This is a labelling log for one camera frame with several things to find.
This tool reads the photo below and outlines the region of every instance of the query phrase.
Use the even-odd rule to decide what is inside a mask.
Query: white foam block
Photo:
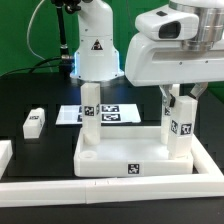
[[[45,123],[45,114],[42,108],[31,110],[24,125],[23,133],[25,139],[39,138]]]
[[[0,179],[12,157],[11,141],[0,141]]]
[[[167,144],[170,159],[187,156],[191,151],[197,103],[197,100],[189,96],[176,97],[175,106],[171,113]]]
[[[84,141],[89,145],[100,142],[100,84],[85,83],[81,87],[82,126]]]
[[[180,84],[174,84],[170,93],[177,97],[180,93]],[[170,128],[170,115],[172,108],[166,108],[162,105],[162,118],[161,118],[161,142],[167,145],[168,136],[169,136],[169,128]]]

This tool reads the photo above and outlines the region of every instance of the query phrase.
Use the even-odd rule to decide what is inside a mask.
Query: black surface
[[[190,89],[186,86],[183,93]],[[127,82],[101,88],[101,102],[136,103],[138,125],[159,125],[158,87]],[[77,179],[73,154],[80,125],[55,126],[60,105],[80,103],[80,88],[58,74],[16,74],[0,79],[0,139],[11,139],[14,155],[1,182]],[[25,141],[22,125],[31,109],[43,107],[46,123],[38,140]],[[208,91],[200,98],[195,134],[224,168],[224,106]],[[1,208],[0,223],[223,223],[224,199],[178,199],[93,205]]]

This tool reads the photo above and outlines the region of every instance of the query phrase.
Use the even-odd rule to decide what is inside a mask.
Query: white platform
[[[192,156],[199,174],[2,183],[0,207],[224,196],[224,176],[195,136]]]
[[[101,127],[100,144],[84,143],[81,129],[74,155],[75,175],[137,177],[191,174],[193,157],[169,160],[160,127]]]

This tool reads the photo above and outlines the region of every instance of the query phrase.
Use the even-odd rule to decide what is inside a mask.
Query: white post
[[[180,84],[174,84],[170,93],[177,97],[180,94]],[[170,128],[170,115],[171,115],[171,108],[166,108],[162,104],[162,118],[161,118],[161,142],[167,145],[168,142],[168,135],[169,135],[169,128]]]
[[[86,144],[100,143],[100,84],[85,83],[81,87],[82,125]]]
[[[198,101],[189,96],[176,97],[167,144],[169,159],[187,156],[190,153],[197,104]]]

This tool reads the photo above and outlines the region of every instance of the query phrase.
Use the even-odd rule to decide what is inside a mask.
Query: white tray
[[[81,129],[74,155],[75,175],[137,177],[191,174],[193,157],[169,160],[160,127],[101,127],[101,142],[84,143]]]

